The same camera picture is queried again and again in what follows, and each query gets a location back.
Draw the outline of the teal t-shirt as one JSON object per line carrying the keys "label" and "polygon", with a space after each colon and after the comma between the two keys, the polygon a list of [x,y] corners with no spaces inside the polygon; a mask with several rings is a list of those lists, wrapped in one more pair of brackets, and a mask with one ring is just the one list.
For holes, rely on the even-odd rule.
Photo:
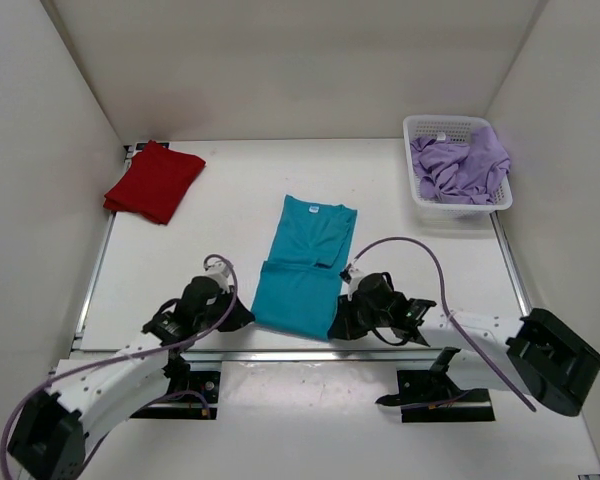
{"label": "teal t-shirt", "polygon": [[357,211],[287,195],[251,311],[267,329],[325,341],[341,292]]}

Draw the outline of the red t-shirt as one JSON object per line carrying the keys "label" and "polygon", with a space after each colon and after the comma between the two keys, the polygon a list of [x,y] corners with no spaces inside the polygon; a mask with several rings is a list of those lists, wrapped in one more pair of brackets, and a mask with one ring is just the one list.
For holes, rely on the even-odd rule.
{"label": "red t-shirt", "polygon": [[149,141],[131,158],[129,169],[104,195],[103,207],[167,225],[205,167],[206,162],[196,155],[172,151]]}

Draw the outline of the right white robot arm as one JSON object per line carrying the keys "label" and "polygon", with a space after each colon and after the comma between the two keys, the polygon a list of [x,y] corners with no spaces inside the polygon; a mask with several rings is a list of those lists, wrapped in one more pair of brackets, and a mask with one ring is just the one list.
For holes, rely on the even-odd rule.
{"label": "right white robot arm", "polygon": [[470,391],[517,388],[547,409],[580,414],[600,371],[600,354],[553,313],[534,308],[520,319],[466,312],[447,314],[432,300],[407,298],[389,273],[340,274],[331,340],[374,335],[392,347],[432,348],[430,367],[412,370],[406,386],[379,399],[383,406],[410,407],[454,400]]}

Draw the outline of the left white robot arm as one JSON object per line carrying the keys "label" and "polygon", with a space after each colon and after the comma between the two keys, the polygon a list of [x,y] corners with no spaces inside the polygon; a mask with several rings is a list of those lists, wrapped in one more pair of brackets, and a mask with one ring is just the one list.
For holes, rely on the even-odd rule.
{"label": "left white robot arm", "polygon": [[212,275],[193,278],[112,357],[51,378],[23,399],[5,428],[1,457],[35,479],[78,478],[110,431],[138,411],[183,396],[205,405],[189,387],[183,352],[209,333],[253,320],[236,287]]}

